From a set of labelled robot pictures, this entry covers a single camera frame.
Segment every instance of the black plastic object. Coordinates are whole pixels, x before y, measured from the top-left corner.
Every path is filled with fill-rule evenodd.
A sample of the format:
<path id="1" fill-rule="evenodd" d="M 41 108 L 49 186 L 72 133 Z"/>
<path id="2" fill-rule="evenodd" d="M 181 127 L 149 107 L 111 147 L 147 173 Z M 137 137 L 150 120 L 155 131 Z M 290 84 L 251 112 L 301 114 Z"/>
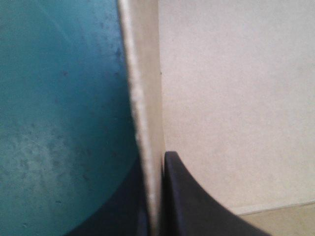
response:
<path id="1" fill-rule="evenodd" d="M 114 195 L 66 236 L 147 236 L 142 171 L 139 159 Z"/>
<path id="2" fill-rule="evenodd" d="M 196 182 L 174 151 L 165 154 L 165 235 L 267 236 L 221 206 Z"/>

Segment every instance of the floor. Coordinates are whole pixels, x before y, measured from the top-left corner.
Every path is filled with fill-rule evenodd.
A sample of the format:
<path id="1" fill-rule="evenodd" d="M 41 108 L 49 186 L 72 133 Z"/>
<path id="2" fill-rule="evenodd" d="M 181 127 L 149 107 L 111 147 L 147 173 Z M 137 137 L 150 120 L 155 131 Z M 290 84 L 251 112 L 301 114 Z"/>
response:
<path id="1" fill-rule="evenodd" d="M 273 236 L 314 236 L 315 204 L 242 215 L 241 218 Z"/>

